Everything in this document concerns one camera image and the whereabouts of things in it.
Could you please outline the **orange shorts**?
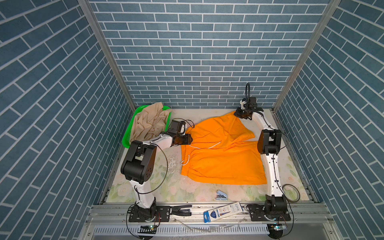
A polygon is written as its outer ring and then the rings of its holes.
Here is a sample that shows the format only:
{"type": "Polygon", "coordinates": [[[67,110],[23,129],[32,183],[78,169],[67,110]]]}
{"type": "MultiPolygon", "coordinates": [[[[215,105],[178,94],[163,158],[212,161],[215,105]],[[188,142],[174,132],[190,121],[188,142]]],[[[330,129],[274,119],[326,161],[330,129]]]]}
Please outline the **orange shorts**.
{"type": "Polygon", "coordinates": [[[192,143],[181,146],[181,174],[199,183],[264,185],[267,183],[254,133],[233,112],[188,128],[192,143]]]}

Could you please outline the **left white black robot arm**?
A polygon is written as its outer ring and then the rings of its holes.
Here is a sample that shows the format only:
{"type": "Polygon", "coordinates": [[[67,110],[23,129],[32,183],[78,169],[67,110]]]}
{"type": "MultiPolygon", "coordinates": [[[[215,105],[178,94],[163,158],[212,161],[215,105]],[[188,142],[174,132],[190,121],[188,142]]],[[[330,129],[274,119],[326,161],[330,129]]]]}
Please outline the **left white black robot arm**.
{"type": "Polygon", "coordinates": [[[158,153],[174,146],[190,145],[193,141],[190,134],[186,133],[187,127],[194,128],[190,120],[175,118],[171,121],[167,131],[147,141],[133,141],[121,165],[121,174],[133,187],[135,203],[143,210],[156,206],[149,180],[155,168],[158,153]]]}

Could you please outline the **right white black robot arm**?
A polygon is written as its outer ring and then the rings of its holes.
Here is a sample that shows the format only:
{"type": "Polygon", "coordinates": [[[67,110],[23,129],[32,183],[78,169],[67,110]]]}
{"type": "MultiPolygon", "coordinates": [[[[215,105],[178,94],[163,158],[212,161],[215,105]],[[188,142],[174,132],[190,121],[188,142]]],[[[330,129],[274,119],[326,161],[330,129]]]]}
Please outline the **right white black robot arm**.
{"type": "Polygon", "coordinates": [[[258,107],[256,98],[245,97],[240,101],[240,105],[234,115],[240,119],[251,120],[259,124],[261,128],[257,150],[261,155],[267,179],[263,212],[267,220],[275,221],[288,212],[288,201],[281,185],[278,168],[283,133],[267,120],[263,113],[264,110],[258,107]]]}

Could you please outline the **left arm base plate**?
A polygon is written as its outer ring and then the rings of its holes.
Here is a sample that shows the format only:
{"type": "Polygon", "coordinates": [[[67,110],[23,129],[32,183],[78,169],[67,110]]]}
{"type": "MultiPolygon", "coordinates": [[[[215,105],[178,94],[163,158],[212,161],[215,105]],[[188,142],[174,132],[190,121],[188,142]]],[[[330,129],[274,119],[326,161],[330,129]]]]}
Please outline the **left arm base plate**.
{"type": "Polygon", "coordinates": [[[168,222],[170,219],[170,206],[156,206],[149,209],[141,208],[137,205],[131,207],[128,213],[128,221],[130,223],[144,223],[160,221],[160,223],[168,222]]]}

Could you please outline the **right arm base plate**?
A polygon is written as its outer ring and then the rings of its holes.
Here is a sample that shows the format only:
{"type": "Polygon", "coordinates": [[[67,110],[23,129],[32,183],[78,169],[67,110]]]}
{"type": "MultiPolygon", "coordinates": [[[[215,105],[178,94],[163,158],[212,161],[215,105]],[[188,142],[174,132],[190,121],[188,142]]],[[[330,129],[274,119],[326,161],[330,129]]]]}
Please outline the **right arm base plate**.
{"type": "Polygon", "coordinates": [[[252,222],[288,222],[291,220],[290,213],[286,207],[279,209],[258,204],[248,204],[246,210],[249,212],[252,222]]]}

